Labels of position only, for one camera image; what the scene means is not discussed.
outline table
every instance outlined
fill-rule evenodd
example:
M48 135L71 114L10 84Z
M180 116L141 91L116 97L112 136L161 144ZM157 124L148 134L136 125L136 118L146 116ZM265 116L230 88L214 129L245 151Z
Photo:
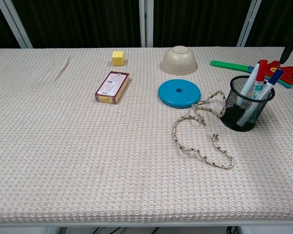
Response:
M245 73L211 60L254 65L278 60L283 48L193 47L198 69L183 77L161 69L167 49L121 48L120 67L113 48L0 49L0 225L293 224L293 88L276 85L246 133L207 112L205 127L179 125L183 143L226 163L208 138L218 133L232 170L181 152L171 130L189 110L157 96L172 78L196 83L202 99L228 95ZM94 99L110 71L131 78L116 105Z

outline yellow cube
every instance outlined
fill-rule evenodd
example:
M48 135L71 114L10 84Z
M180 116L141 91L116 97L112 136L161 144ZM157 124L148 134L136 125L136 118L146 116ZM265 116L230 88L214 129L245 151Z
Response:
M113 51L112 63L114 66L124 65L124 52L123 51Z

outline black mesh pen holder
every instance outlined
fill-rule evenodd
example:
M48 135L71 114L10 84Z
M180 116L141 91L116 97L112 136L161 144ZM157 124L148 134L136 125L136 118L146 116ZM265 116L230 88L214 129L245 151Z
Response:
M227 127L239 132L247 132L253 129L265 105L274 97L274 89L271 89L262 100L253 99L254 85L247 96L241 95L240 93L248 78L249 76L238 76L231 80L231 90L226 102L226 113L221 118L221 121Z

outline blue disc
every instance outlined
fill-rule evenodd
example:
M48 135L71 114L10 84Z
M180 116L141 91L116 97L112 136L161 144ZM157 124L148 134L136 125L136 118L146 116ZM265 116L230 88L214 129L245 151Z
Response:
M161 84L158 89L160 100L174 108L188 108L197 104L201 97L200 89L184 79L171 79Z

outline bowl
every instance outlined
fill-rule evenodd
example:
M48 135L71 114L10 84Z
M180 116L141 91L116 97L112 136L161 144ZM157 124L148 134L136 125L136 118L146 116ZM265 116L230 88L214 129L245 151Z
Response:
M185 76L193 73L197 64L193 52L188 47L178 45L165 53L162 68L169 74Z

